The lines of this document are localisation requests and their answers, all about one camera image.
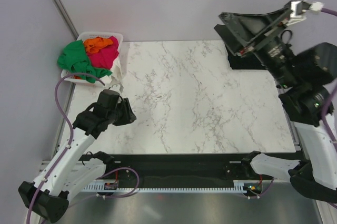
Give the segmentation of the white t-shirt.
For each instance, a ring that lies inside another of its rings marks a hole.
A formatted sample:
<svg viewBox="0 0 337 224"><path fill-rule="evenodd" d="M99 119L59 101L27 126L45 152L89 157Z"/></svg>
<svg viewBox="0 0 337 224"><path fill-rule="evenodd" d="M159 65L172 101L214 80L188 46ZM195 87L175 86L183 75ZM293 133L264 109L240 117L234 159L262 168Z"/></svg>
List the white t-shirt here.
<svg viewBox="0 0 337 224"><path fill-rule="evenodd" d="M113 66L110 69L112 72L111 75L103 77L104 88L105 89L112 89L120 94L124 90L123 79L127 73L127 56L122 55L119 56L117 59L114 60Z"/></svg>

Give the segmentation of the white plastic basket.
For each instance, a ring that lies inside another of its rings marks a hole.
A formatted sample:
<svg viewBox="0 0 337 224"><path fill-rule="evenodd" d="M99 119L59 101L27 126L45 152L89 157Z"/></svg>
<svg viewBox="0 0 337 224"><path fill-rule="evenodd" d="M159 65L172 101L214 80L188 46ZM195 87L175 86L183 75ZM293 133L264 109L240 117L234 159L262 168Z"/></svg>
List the white plastic basket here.
<svg viewBox="0 0 337 224"><path fill-rule="evenodd" d="M69 43L57 59L61 76L76 84L108 87L123 78L120 52L123 35L111 32L83 32Z"/></svg>

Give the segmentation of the black t-shirt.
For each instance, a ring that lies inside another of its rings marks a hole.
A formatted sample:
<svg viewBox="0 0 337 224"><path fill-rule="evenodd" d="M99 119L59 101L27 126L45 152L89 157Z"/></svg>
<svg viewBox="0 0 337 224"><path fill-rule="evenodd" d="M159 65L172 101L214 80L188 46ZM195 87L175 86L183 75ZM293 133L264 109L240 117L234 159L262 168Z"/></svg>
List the black t-shirt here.
<svg viewBox="0 0 337 224"><path fill-rule="evenodd" d="M245 57L239 57L233 55L228 50L227 59L233 70L266 70L266 68L253 54L248 54Z"/></svg>

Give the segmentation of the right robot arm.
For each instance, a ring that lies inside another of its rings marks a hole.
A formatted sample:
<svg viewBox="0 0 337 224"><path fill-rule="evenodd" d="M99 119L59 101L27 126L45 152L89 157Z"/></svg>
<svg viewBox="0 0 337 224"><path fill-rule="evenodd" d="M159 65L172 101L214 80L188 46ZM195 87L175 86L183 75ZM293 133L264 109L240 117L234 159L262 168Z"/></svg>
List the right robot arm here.
<svg viewBox="0 0 337 224"><path fill-rule="evenodd" d="M317 4L297 2L266 14L222 12L216 32L230 55L255 57L273 76L282 106L308 153L307 160L275 158L259 151L242 160L246 178L267 175L289 182L302 196L336 205L336 131L333 95L325 85L336 79L336 46L320 43L297 55L284 43L286 28L320 12Z"/></svg>

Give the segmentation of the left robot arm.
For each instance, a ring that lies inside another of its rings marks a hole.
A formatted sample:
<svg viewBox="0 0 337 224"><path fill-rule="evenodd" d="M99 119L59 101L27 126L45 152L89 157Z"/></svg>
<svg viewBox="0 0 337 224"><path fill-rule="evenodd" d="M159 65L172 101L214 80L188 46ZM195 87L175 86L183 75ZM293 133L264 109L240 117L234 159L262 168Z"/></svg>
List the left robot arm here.
<svg viewBox="0 0 337 224"><path fill-rule="evenodd" d="M100 92L96 102L76 116L71 134L46 168L32 181L24 181L18 193L28 208L27 221L35 213L50 223L58 222L73 198L97 178L111 178L115 165L100 151L85 166L73 168L88 147L109 125L124 126L136 120L128 98L110 89Z"/></svg>

